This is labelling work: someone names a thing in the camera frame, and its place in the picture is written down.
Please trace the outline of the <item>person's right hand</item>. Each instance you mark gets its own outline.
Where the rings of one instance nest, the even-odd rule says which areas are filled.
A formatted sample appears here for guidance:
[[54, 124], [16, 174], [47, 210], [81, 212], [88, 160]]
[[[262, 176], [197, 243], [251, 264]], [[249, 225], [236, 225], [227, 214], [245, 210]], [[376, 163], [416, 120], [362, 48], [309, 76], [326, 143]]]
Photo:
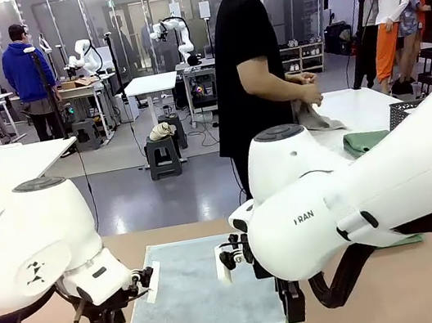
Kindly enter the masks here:
[[300, 99], [308, 105], [312, 104], [319, 107], [323, 102], [323, 95], [314, 81], [300, 85], [300, 92]]

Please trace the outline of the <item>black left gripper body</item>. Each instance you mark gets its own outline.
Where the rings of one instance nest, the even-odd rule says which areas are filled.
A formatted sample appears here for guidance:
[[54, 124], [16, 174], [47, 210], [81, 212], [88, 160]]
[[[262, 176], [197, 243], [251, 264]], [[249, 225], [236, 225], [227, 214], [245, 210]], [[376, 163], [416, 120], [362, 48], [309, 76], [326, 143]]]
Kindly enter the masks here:
[[122, 303], [104, 303], [100, 306], [87, 305], [82, 311], [89, 323], [125, 323]]

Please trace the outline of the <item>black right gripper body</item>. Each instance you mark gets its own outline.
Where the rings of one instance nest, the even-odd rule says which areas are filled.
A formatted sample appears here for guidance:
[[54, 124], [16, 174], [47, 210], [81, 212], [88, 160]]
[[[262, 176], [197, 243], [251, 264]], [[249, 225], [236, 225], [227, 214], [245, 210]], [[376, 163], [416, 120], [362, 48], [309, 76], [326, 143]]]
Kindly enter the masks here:
[[298, 281], [287, 281], [276, 277], [274, 283], [276, 291], [279, 293], [279, 297], [281, 298], [284, 298], [286, 294], [289, 294], [292, 297], [303, 293]]

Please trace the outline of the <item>person's left hand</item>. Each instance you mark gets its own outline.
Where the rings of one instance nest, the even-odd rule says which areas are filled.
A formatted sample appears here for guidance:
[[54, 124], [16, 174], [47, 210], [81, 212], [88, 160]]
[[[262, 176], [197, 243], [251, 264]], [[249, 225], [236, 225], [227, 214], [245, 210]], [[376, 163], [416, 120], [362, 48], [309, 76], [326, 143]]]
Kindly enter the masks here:
[[303, 73], [297, 73], [297, 74], [289, 74], [288, 75], [288, 79], [292, 82], [292, 83], [297, 83], [297, 84], [314, 84], [317, 81], [317, 75], [315, 73], [310, 73], [310, 72], [303, 72]]

